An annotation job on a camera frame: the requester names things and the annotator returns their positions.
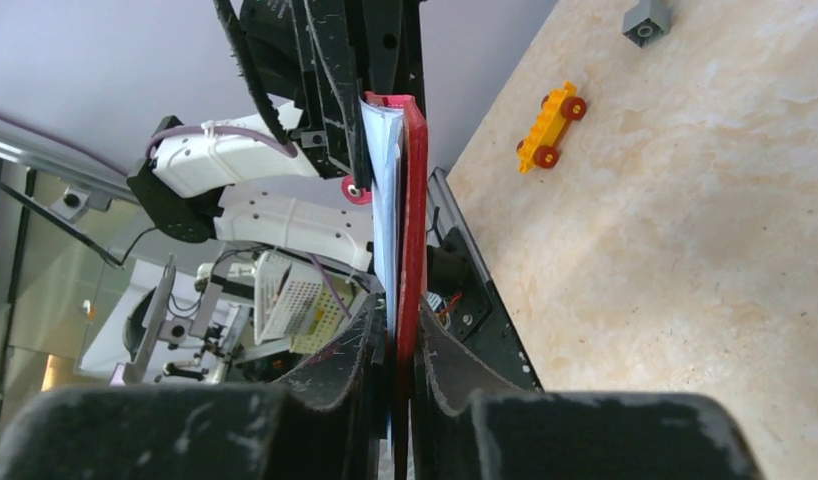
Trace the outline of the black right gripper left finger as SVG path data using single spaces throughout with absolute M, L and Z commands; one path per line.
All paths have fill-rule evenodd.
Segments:
M 271 383 L 72 387 L 0 436 L 0 479 L 373 479 L 385 302 Z

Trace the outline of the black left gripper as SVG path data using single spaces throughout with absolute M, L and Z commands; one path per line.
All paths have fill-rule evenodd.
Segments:
M 301 148 L 324 179 L 373 172 L 361 101 L 408 94 L 425 106 L 417 1 L 229 1 L 214 4 L 240 75 L 270 133 Z

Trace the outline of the red card holder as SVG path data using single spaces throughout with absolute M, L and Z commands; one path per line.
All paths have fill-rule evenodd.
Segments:
M 392 477 L 408 474 L 411 363 L 427 292 L 428 125 L 409 94 L 361 100 L 373 166 L 374 266 L 386 293 L 386 365 Z

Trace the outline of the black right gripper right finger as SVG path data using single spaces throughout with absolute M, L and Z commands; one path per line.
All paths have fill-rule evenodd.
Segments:
M 737 421 L 682 392 L 525 390 L 418 316 L 414 472 L 419 479 L 757 479 Z

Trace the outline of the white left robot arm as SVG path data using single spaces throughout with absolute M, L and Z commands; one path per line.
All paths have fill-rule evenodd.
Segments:
M 416 1 L 215 3 L 256 111 L 185 126 L 165 118 L 128 186 L 186 243 L 254 242 L 361 272 L 426 265 L 428 129 Z M 395 204 L 368 218 L 260 187 L 341 179 Z

